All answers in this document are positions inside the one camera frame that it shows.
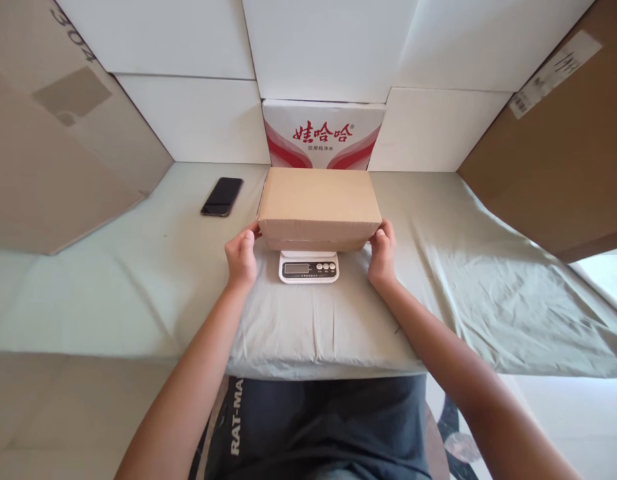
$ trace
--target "barcode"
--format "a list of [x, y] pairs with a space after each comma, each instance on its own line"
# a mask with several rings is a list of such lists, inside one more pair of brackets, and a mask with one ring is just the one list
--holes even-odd
[[528, 109], [526, 108], [526, 104], [522, 101], [522, 99], [521, 99], [521, 98], [519, 98], [519, 97], [516, 95], [516, 96], [515, 96], [515, 99], [514, 99], [514, 102], [515, 102], [515, 105], [517, 105], [517, 108], [519, 108], [519, 110], [520, 110], [522, 113], [526, 113], [526, 111], [527, 111]]

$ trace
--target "white styrofoam panel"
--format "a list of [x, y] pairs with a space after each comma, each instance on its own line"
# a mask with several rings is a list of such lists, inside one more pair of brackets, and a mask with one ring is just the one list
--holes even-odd
[[416, 0], [244, 0], [262, 98], [384, 103]]
[[419, 0], [399, 87], [517, 91], [593, 0]]
[[368, 170], [456, 171], [510, 95], [391, 89]]
[[241, 0], [59, 0], [111, 73], [255, 79]]
[[255, 81], [116, 78], [175, 161], [271, 162]]

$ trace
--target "dark shorts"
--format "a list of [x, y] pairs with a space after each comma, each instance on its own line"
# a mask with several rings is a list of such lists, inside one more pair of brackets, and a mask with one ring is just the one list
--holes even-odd
[[342, 469], [363, 479], [430, 479], [425, 397], [426, 375], [305, 382], [231, 377], [205, 479], [315, 478]]

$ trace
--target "digital kitchen scale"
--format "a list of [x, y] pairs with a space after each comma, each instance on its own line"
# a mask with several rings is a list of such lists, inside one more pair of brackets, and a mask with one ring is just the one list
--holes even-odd
[[280, 252], [280, 280], [284, 283], [333, 283], [339, 276], [337, 252]]

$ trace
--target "hand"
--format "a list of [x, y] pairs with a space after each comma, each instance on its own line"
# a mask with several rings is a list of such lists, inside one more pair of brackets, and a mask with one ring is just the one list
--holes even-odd
[[393, 253], [395, 232], [390, 221], [382, 219], [382, 225], [370, 238], [371, 258], [368, 265], [368, 280], [378, 289], [396, 280]]
[[229, 282], [227, 287], [251, 290], [257, 278], [257, 263], [253, 255], [255, 240], [262, 236], [257, 220], [229, 241], [224, 251], [229, 262]]

